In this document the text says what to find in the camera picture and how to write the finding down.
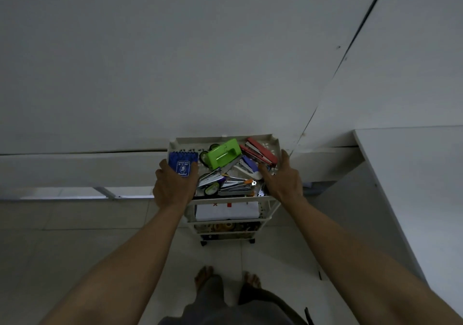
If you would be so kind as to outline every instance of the white storage cart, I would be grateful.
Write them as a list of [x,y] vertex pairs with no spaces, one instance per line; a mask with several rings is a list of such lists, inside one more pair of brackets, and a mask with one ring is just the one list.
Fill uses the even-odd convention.
[[[230,136],[230,137],[191,137],[191,138],[177,138],[169,144],[170,152],[179,151],[194,151],[202,152],[208,150],[214,144],[223,144],[230,139],[235,138],[239,144],[245,144],[246,139],[252,137],[257,140],[262,146],[270,150],[278,160],[281,160],[281,150],[278,139],[272,135],[248,135],[248,136]],[[199,175],[210,172],[209,168],[199,164]],[[234,177],[247,178],[245,174],[235,168],[227,172]],[[257,196],[260,187],[256,188],[256,195],[253,197],[196,197],[185,209],[183,221],[188,225],[190,230],[198,236],[201,245],[205,246],[208,241],[223,241],[223,240],[249,240],[254,243],[256,233],[258,233],[265,224],[272,218],[272,215],[279,208],[280,202],[267,193],[263,196]],[[212,220],[212,221],[198,221],[195,216],[195,207],[201,204],[212,203],[236,203],[236,202],[258,202],[259,217],[254,219],[235,219],[235,220]]]

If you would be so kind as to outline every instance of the right hand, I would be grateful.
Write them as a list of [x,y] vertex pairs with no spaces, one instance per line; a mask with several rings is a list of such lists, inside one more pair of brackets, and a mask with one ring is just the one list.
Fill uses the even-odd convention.
[[262,174],[270,194],[283,205],[303,197],[299,172],[290,167],[289,156],[284,149],[281,150],[281,163],[276,175],[270,175],[263,164],[259,164],[259,172]]

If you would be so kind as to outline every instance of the tiled floor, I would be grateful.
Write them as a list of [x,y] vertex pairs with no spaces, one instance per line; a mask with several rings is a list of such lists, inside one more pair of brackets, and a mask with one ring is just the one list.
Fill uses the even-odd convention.
[[[153,200],[0,203],[0,324],[36,324],[156,210]],[[236,303],[248,270],[302,317],[307,306],[316,325],[342,319],[355,324],[330,282],[319,280],[315,258],[285,211],[277,211],[254,245],[228,241],[202,247],[182,226],[140,324],[181,315],[194,300],[194,276],[203,265],[222,275],[229,305]]]

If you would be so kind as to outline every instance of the leg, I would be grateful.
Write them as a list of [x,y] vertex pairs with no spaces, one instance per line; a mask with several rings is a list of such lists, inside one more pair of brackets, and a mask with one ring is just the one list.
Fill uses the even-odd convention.
[[246,304],[253,300],[263,300],[265,302],[275,303],[295,325],[307,325],[307,322],[305,322],[304,319],[301,318],[299,314],[288,306],[280,297],[267,290],[263,290],[261,288],[260,279],[257,275],[251,276],[249,273],[246,273],[245,283],[241,288],[238,304]]
[[182,318],[190,324],[199,324],[212,312],[227,307],[224,302],[224,285],[219,275],[214,275],[212,267],[203,267],[194,278],[196,299],[183,311]]

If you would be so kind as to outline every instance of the bare foot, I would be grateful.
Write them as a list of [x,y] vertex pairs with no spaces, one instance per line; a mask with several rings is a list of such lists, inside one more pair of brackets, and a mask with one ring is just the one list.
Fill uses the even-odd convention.
[[209,278],[214,274],[213,267],[202,267],[198,275],[194,278],[194,285],[196,286],[196,293],[200,292],[201,287]]
[[262,288],[259,276],[257,276],[256,274],[251,275],[249,272],[246,271],[245,282],[250,284],[254,288]]

